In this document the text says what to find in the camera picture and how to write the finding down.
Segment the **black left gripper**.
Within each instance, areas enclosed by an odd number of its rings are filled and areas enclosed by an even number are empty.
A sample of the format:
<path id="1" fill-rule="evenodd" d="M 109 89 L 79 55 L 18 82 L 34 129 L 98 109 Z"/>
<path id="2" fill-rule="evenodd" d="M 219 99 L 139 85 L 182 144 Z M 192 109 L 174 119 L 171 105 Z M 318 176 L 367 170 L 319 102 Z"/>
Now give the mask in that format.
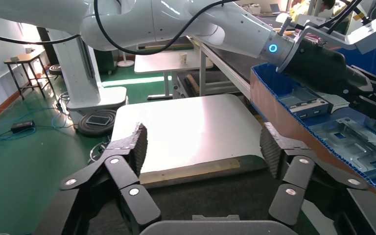
<path id="1" fill-rule="evenodd" d="M 376 120 L 376 94 L 372 94 L 376 93 L 376 75 L 348 66 L 344 55 L 335 50 L 304 39 L 281 73 L 318 92 L 356 97 L 352 109 Z"/>

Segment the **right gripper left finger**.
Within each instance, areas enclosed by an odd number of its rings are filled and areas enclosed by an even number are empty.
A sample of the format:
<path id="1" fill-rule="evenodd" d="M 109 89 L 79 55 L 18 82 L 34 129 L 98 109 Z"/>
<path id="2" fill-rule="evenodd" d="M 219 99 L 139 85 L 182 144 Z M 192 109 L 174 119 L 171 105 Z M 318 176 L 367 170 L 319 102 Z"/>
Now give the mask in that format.
<path id="1" fill-rule="evenodd" d="M 88 209 L 99 210 L 102 198 L 115 200 L 131 234 L 138 235 L 161 219 L 160 209 L 140 183 L 147 147 L 147 128 L 136 123 L 129 136 L 111 141 L 97 160 L 67 177 L 60 189 L 77 190 Z"/>

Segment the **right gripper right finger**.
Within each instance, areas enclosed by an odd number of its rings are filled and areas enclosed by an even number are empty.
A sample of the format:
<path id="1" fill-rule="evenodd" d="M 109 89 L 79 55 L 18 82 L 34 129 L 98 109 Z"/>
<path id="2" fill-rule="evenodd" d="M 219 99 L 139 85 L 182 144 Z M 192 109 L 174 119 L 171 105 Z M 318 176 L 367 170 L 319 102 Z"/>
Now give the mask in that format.
<path id="1" fill-rule="evenodd" d="M 282 136 L 269 122 L 263 125 L 260 146 L 271 174 L 281 181 L 269 215 L 287 226 L 297 223 L 304 201 L 335 221 L 344 212 L 348 191 L 367 189 L 361 178 L 321 160 L 304 142 Z"/>

